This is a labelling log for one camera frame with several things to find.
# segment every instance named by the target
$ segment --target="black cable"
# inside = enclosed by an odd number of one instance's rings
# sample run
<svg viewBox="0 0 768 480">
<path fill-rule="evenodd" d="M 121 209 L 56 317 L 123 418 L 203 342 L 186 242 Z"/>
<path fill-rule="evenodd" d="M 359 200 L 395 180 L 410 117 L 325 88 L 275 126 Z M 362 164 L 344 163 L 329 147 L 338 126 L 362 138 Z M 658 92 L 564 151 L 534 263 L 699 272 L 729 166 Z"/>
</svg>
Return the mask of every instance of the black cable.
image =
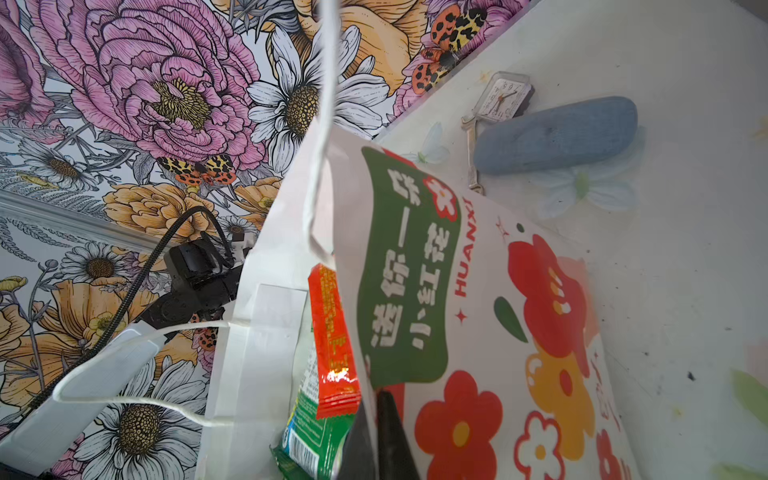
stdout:
<svg viewBox="0 0 768 480">
<path fill-rule="evenodd" d="M 208 216 L 208 219 L 210 222 L 216 227 L 216 232 L 219 234 L 219 238 L 226 239 L 224 236 L 224 231 L 221 228 L 221 225 L 219 225 L 219 222 L 216 220 L 216 217 L 206 208 L 203 206 L 198 207 L 192 207 L 183 214 L 181 214 L 180 217 L 176 219 L 173 225 L 170 226 L 168 231 L 163 235 L 163 237 L 160 239 L 160 243 L 157 244 L 157 246 L 152 250 L 152 254 L 147 259 L 147 262 L 144 264 L 144 268 L 141 269 L 141 272 L 136 276 L 134 281 L 131 283 L 131 287 L 128 289 L 128 293 L 126 294 L 125 298 L 123 298 L 123 301 L 120 303 L 120 306 L 118 307 L 118 311 L 114 314 L 112 317 L 112 320 L 109 323 L 109 326 L 104 330 L 104 333 L 101 335 L 101 338 L 96 342 L 96 345 L 94 345 L 94 348 L 88 350 L 77 362 L 74 363 L 69 368 L 69 371 L 72 371 L 75 367 L 78 367 L 82 365 L 83 363 L 86 363 L 88 360 L 94 358 L 104 347 L 107 346 L 107 344 L 112 340 L 112 336 L 114 335 L 114 331 L 118 329 L 118 325 L 120 325 L 120 321 L 123 318 L 123 315 L 128 311 L 128 307 L 131 306 L 131 303 L 134 301 L 134 297 L 138 293 L 139 289 L 141 288 L 141 284 L 144 283 L 144 280 L 147 278 L 147 275 L 149 275 L 150 269 L 154 265 L 154 263 L 157 261 L 157 258 L 160 256 L 161 253 L 163 253 L 163 249 L 168 245 L 168 242 L 170 242 L 170 239 L 174 236 L 174 234 L 181 228 L 181 226 L 184 224 L 184 222 L 187 221 L 189 217 L 192 217 L 192 215 L 202 213 L 206 214 Z M 227 253 L 227 262 L 229 265 L 233 265 L 233 256 L 232 256 L 232 250 L 230 249 L 229 242 L 224 241 L 224 250 Z M 26 418 L 27 415 L 29 415 L 31 412 L 33 412 L 36 408 L 38 408 L 40 405 L 43 404 L 43 402 L 48 399 L 48 397 L 51 396 L 53 393 L 53 389 L 56 387 L 56 385 L 61 381 L 67 375 L 66 373 L 62 373 L 56 379 L 54 379 L 52 382 L 48 384 L 48 386 L 45 387 L 45 389 L 37 394 L 36 397 L 33 398 L 33 400 L 29 403 L 27 406 L 28 411 L 26 412 L 26 415 L 24 415 L 24 418 Z"/>
</svg>

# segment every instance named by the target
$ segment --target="clock face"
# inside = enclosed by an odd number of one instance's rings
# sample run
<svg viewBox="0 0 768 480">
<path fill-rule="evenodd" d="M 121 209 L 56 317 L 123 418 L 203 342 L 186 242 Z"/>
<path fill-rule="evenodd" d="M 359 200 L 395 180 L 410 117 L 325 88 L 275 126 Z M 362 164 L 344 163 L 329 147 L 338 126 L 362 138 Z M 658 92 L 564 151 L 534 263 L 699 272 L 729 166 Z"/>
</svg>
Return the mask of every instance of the clock face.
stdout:
<svg viewBox="0 0 768 480">
<path fill-rule="evenodd" d="M 530 84 L 498 78 L 488 90 L 477 115 L 490 121 L 508 120 L 520 108 L 530 89 Z"/>
</svg>

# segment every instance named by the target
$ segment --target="red star print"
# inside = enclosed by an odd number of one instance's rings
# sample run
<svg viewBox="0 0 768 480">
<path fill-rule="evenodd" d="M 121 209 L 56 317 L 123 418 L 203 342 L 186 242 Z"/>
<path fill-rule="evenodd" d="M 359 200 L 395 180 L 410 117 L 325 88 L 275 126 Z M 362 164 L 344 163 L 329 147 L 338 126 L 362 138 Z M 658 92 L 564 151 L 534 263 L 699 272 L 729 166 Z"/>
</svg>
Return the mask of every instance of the red star print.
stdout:
<svg viewBox="0 0 768 480">
<path fill-rule="evenodd" d="M 502 233 L 502 239 L 504 237 L 509 237 L 509 232 L 504 228 L 504 225 L 502 225 L 502 218 L 498 218 L 498 223 L 496 224 L 496 228 L 498 228 L 498 231 Z"/>
</svg>

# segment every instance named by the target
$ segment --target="paper bag handle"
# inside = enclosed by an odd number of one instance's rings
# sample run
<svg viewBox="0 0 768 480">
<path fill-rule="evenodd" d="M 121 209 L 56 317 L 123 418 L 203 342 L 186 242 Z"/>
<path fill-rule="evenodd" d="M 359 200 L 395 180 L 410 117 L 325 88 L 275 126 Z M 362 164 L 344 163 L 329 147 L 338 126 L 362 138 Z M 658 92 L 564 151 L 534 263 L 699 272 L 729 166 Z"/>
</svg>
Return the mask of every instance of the paper bag handle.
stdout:
<svg viewBox="0 0 768 480">
<path fill-rule="evenodd" d="M 338 0 L 321 0 L 320 17 L 323 20 L 322 29 L 325 32 L 321 38 L 323 41 L 321 63 L 323 86 L 320 90 L 318 113 L 319 135 L 311 152 L 310 182 L 307 186 L 306 198 L 304 199 L 302 227 L 303 236 L 311 254 L 317 257 L 323 265 L 335 270 L 336 262 L 333 260 L 333 254 L 320 245 L 312 230 L 315 225 L 317 197 L 323 175 L 323 165 L 326 162 L 328 137 L 331 133 L 333 115 L 336 110 L 336 86 L 339 78 L 339 31 L 341 30 Z"/>
<path fill-rule="evenodd" d="M 205 415 L 200 415 L 189 408 L 179 405 L 177 403 L 167 402 L 161 399 L 153 399 L 151 397 L 138 397 L 138 396 L 109 396 L 109 397 L 69 397 L 65 396 L 64 392 L 70 382 L 85 374 L 88 370 L 95 368 L 96 364 L 102 362 L 106 358 L 119 353 L 121 350 L 128 347 L 135 347 L 148 340 L 160 338 L 166 336 L 168 333 L 179 332 L 181 330 L 189 329 L 205 329 L 205 328 L 230 328 L 232 326 L 240 326 L 248 328 L 250 325 L 247 323 L 236 322 L 233 320 L 213 320 L 210 322 L 195 322 L 195 323 L 182 323 L 181 325 L 167 326 L 162 329 L 153 331 L 152 333 L 145 333 L 139 335 L 133 339 L 126 340 L 123 343 L 113 345 L 112 348 L 102 350 L 94 358 L 88 360 L 82 365 L 73 368 L 53 389 L 51 397 L 56 402 L 60 403 L 144 403 L 149 405 L 160 406 L 165 409 L 174 410 L 181 415 L 191 420 L 192 422 L 202 425 L 203 427 L 218 427 L 218 426 L 230 426 L 233 424 L 233 418 L 231 417 L 214 417 L 212 419 L 206 418 Z"/>
</svg>

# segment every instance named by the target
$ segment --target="table surface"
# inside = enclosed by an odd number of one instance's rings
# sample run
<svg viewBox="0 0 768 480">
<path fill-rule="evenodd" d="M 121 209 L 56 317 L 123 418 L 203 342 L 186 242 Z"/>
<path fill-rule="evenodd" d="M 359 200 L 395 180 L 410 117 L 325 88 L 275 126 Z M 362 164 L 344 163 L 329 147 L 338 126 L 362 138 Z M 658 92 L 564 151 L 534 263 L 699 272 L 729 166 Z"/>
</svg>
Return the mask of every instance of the table surface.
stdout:
<svg viewBox="0 0 768 480">
<path fill-rule="evenodd" d="M 714 478 L 721 462 L 768 473 L 768 429 L 733 396 L 731 369 L 768 369 L 768 24 L 726 0 L 542 0 L 377 141 L 416 152 L 440 121 L 466 182 L 470 112 L 491 74 L 528 74 L 540 111 L 631 98 L 640 135 L 618 180 L 637 207 L 586 200 L 540 223 L 588 262 L 611 383 L 643 478 Z M 535 220 L 530 175 L 482 177 Z"/>
</svg>

